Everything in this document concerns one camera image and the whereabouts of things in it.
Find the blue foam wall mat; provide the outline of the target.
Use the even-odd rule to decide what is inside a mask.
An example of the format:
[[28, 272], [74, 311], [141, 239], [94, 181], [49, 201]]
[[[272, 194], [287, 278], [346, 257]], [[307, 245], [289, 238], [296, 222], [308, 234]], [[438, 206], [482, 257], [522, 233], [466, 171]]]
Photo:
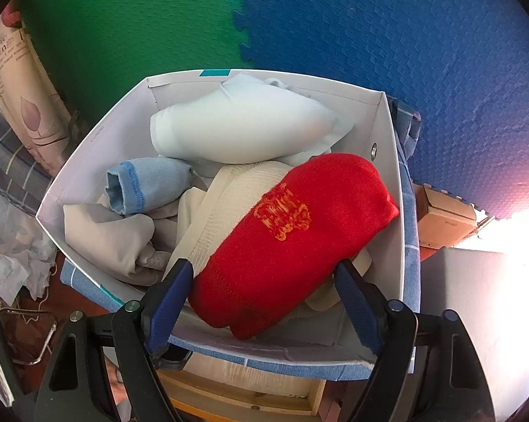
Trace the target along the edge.
[[529, 209], [529, 16], [517, 0], [241, 0], [257, 68], [382, 90], [421, 114], [412, 178]]

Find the beige leaf-pattern curtain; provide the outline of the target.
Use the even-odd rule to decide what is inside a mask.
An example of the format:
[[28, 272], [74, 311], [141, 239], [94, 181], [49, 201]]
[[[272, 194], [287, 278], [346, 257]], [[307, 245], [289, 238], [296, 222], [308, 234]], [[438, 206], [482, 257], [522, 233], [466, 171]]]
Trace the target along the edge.
[[0, 14], [0, 110], [20, 142], [56, 176], [89, 126], [66, 105], [11, 0]]

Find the wooden drawer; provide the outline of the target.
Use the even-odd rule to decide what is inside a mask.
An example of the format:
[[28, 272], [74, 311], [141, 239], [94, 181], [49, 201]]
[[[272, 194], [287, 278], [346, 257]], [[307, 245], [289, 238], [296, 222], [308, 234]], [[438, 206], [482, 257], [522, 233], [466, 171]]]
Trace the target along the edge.
[[193, 353], [180, 371], [159, 370], [177, 410], [202, 421], [319, 421], [326, 381], [278, 375]]

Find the white floral bedsheet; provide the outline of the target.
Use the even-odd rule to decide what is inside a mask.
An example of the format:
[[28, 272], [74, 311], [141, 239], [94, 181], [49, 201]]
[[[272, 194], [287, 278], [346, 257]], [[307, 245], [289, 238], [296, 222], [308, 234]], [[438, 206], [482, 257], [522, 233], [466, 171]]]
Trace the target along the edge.
[[0, 195], [0, 298], [7, 305], [21, 288], [44, 296], [57, 252], [36, 219]]

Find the red knitted underwear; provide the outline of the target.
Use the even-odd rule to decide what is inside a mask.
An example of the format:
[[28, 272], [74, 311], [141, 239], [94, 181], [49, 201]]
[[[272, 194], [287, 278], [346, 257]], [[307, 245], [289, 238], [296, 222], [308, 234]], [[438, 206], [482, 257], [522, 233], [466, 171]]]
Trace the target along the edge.
[[374, 165], [330, 153], [299, 165], [236, 224], [195, 277], [189, 305], [245, 340], [274, 327], [399, 215]]

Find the cream knitted garment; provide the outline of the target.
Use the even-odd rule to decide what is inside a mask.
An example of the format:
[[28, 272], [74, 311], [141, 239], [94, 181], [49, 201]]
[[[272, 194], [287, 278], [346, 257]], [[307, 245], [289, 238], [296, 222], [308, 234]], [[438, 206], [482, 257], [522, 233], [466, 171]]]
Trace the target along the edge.
[[279, 162], [222, 169], [204, 195], [173, 257], [188, 259], [197, 276], [243, 216], [292, 169]]

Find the brown cardboard box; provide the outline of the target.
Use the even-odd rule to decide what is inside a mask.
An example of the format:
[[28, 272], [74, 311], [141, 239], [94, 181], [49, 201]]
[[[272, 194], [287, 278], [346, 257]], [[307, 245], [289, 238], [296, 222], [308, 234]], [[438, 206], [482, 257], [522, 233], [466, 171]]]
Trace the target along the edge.
[[463, 241], [477, 227], [475, 210], [457, 198], [413, 185], [422, 247], [439, 250]]

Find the green foam wall mat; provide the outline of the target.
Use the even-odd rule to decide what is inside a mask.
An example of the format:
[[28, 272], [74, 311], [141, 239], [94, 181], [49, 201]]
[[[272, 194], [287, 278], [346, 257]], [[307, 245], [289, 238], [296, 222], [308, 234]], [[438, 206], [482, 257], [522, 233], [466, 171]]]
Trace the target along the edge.
[[233, 13], [241, 0], [19, 0], [56, 89], [97, 123], [143, 78], [170, 71], [246, 68]]

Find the light blue rolled garment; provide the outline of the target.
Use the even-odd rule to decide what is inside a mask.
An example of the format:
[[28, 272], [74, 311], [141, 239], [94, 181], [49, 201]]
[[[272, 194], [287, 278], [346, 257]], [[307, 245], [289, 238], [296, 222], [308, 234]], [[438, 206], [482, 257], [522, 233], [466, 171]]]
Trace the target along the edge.
[[193, 169], [165, 157], [125, 160], [106, 172], [108, 207], [119, 215], [156, 210], [180, 198], [192, 187]]

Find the pale white rolled garment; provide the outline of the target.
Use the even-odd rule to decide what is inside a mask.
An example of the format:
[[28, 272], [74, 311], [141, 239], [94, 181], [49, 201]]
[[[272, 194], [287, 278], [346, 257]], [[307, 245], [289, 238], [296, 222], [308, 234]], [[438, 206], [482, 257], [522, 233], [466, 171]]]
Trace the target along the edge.
[[277, 160], [295, 167], [329, 153], [353, 127], [276, 78], [240, 73], [209, 94], [153, 114], [150, 135], [165, 157], [233, 165]]

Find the grey plaid blanket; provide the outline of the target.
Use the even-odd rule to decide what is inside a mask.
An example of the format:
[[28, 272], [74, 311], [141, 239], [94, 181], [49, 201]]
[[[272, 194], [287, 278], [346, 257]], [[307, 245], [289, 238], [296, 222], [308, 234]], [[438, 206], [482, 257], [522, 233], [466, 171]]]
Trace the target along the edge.
[[52, 177], [20, 142], [0, 110], [0, 195], [35, 216]]

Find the beige folded garment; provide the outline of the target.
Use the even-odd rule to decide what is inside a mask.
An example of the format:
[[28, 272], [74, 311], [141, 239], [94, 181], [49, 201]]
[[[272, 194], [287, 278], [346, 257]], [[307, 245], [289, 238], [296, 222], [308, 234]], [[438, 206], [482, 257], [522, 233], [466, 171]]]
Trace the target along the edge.
[[176, 216], [121, 216], [101, 203], [65, 205], [64, 236], [71, 248], [121, 282], [149, 287], [160, 280], [176, 246]]

